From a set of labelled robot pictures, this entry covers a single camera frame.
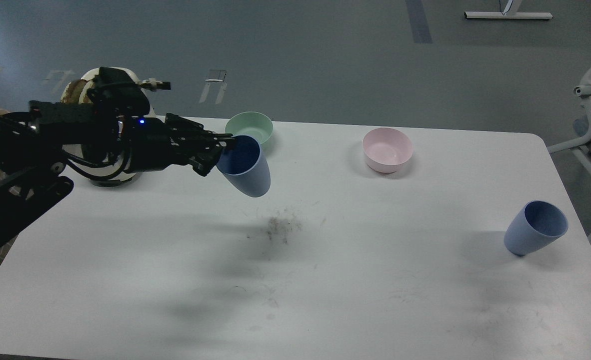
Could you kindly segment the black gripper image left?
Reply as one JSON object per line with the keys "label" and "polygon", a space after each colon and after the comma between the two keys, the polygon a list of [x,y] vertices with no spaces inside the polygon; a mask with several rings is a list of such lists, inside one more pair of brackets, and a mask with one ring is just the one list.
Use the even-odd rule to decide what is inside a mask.
{"label": "black gripper image left", "polygon": [[[157,117],[140,117],[126,131],[129,159],[125,173],[148,173],[178,165],[192,167],[198,175],[208,176],[218,164],[224,148],[236,146],[230,133],[216,133],[205,129],[197,121],[177,114],[165,114],[165,121]],[[205,148],[195,152],[191,148]]]}

